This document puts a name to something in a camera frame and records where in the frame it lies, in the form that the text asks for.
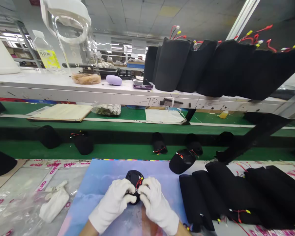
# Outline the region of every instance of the white shelf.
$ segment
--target white shelf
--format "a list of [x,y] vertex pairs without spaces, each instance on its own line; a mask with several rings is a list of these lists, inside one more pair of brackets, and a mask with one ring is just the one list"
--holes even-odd
[[[131,80],[123,81],[121,86],[110,85],[106,80],[96,85],[79,85],[72,81],[69,74],[50,73],[45,69],[0,75],[0,97],[155,107],[167,98],[174,99],[174,107],[251,112],[274,112],[285,103],[270,97],[254,103],[242,97],[213,98],[195,92],[164,92],[155,88],[151,91],[140,90],[132,87]],[[172,102],[165,102],[163,106],[172,106]]]

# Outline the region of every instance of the ceiling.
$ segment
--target ceiling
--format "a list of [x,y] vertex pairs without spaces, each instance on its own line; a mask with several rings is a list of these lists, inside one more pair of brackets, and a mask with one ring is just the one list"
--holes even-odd
[[[147,39],[169,37],[180,25],[192,40],[224,40],[245,0],[82,0],[94,33]],[[247,26],[257,30],[268,23],[295,17],[295,0],[261,0]],[[12,0],[0,0],[0,21],[21,20]]]

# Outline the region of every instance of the white paper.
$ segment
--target white paper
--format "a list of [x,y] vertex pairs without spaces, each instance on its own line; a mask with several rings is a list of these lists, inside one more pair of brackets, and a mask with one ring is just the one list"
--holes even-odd
[[147,121],[181,122],[184,118],[178,111],[146,109]]

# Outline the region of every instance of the wooden board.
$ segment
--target wooden board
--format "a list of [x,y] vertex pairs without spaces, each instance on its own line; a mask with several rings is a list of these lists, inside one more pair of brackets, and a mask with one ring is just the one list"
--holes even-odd
[[81,122],[91,109],[90,105],[56,104],[31,116],[28,120]]

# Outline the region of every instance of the white glove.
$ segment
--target white glove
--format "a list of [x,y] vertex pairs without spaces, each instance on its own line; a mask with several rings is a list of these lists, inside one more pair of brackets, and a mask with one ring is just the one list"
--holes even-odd
[[179,217],[164,197],[160,182],[153,177],[148,177],[142,181],[138,193],[146,208],[148,218],[159,225],[168,236],[175,235],[178,230]]
[[127,180],[114,180],[109,186],[105,196],[89,215],[88,219],[99,234],[127,208],[127,203],[135,203],[136,196],[126,193],[135,193],[135,186]]

